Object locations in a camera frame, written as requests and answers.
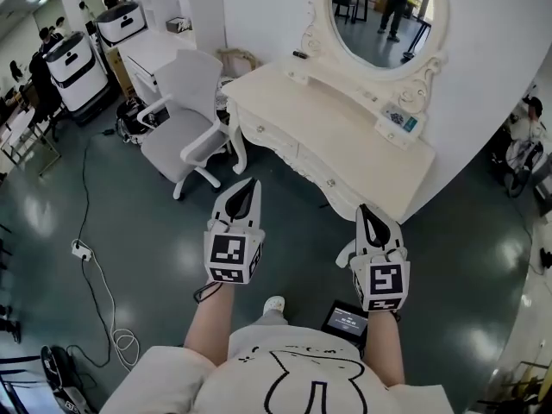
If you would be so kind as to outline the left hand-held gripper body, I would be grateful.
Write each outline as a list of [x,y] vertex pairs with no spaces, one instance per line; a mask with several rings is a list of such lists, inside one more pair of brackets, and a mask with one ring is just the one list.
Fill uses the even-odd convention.
[[204,267],[210,282],[246,285],[260,263],[262,229],[210,220],[204,232]]

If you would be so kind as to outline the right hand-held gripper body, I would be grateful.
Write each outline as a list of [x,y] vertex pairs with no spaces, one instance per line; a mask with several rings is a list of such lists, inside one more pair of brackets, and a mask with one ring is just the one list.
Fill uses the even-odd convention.
[[365,312],[396,312],[404,305],[409,292],[411,265],[407,254],[404,247],[355,254],[352,241],[338,254],[336,264],[350,269]]

